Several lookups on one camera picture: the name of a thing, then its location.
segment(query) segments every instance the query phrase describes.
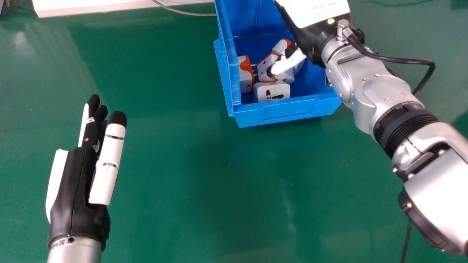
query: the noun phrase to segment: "black and white robotic hand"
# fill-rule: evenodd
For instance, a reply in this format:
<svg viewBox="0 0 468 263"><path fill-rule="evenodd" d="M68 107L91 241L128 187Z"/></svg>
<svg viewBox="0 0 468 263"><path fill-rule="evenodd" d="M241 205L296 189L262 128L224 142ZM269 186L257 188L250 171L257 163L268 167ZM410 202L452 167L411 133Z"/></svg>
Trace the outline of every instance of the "black and white robotic hand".
<svg viewBox="0 0 468 263"><path fill-rule="evenodd" d="M435 64L386 57L363 46L364 34L354 27L347 0L275 4L297 46L325 68L327 83L352 110L356 126L392 158L393 172L404 182L398 201L409 229L414 224L435 248L468 255L468 141L416 98ZM412 92L384 61L429 70Z"/></svg>
<svg viewBox="0 0 468 263"><path fill-rule="evenodd" d="M48 263L98 263L109 238L107 206L114 192L127 118L92 95L84 106L78 147L57 150L45 202Z"/></svg>

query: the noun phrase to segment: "green surface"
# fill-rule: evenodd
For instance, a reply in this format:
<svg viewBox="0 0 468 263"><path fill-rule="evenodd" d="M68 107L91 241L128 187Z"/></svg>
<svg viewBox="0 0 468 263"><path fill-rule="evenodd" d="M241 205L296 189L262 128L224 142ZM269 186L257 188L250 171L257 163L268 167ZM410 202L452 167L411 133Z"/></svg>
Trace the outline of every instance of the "green surface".
<svg viewBox="0 0 468 263"><path fill-rule="evenodd" d="M351 1L374 51L431 58L420 99L468 135L467 9ZM212 11L197 6L193 10ZM0 262L45 262L58 148L92 93L128 116L103 262L399 262L402 182L351 111L239 129L228 117L215 18L159 9L0 22ZM392 66L413 87L424 67ZM407 262L465 262L415 231Z"/></svg>

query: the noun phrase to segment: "black fingertip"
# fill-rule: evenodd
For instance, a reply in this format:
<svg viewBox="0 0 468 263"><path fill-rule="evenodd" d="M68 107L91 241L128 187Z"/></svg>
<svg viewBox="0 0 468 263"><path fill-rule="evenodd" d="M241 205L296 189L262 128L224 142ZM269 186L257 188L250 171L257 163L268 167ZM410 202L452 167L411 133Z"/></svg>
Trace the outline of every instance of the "black fingertip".
<svg viewBox="0 0 468 263"><path fill-rule="evenodd" d="M107 116L107 107L104 105L99 106L97 108L96 114L95 114L95 120L99 123L103 122L104 119Z"/></svg>
<svg viewBox="0 0 468 263"><path fill-rule="evenodd" d="M89 114L91 116L94 115L94 113L97 111L97 108L99 107L99 104L101 104L101 100L99 99L99 96L96 94L92 94L91 97L89 98L88 102L86 102L89 106Z"/></svg>
<svg viewBox="0 0 468 263"><path fill-rule="evenodd" d="M120 124L127 128L127 116L125 116L121 111L114 111L110 114L109 119L107 120L107 125L112 123Z"/></svg>

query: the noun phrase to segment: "blue plastic bin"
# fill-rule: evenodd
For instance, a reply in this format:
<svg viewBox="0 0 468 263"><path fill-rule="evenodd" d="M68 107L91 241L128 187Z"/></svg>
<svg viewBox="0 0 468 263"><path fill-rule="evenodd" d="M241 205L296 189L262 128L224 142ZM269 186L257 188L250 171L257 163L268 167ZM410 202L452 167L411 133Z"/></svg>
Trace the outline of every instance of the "blue plastic bin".
<svg viewBox="0 0 468 263"><path fill-rule="evenodd" d="M281 39L292 40L273 0L214 0L219 39L214 42L227 112L239 127L249 127L330 115L341 100L325 84L325 71L304 64L291 84L291 98L253 102L252 93L241 94L237 56L256 63Z"/></svg>

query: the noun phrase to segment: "robotic hand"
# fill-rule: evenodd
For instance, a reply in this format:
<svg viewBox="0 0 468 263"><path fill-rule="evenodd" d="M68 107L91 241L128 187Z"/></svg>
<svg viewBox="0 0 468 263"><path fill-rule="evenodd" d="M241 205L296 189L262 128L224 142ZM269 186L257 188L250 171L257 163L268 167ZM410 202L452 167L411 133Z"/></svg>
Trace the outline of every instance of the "robotic hand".
<svg viewBox="0 0 468 263"><path fill-rule="evenodd" d="M435 248L468 255L468 141L415 97L435 64L372 53L362 45L364 34L354 28L347 0L275 4L297 46L325 68L327 83L352 110L356 126L392 158L393 172L404 181L398 201L409 229L414 224ZM430 69L412 93L383 61Z"/></svg>
<svg viewBox="0 0 468 263"><path fill-rule="evenodd" d="M48 263L98 263L109 238L110 204L127 118L92 95L84 106L78 147L57 150L45 210L51 225Z"/></svg>

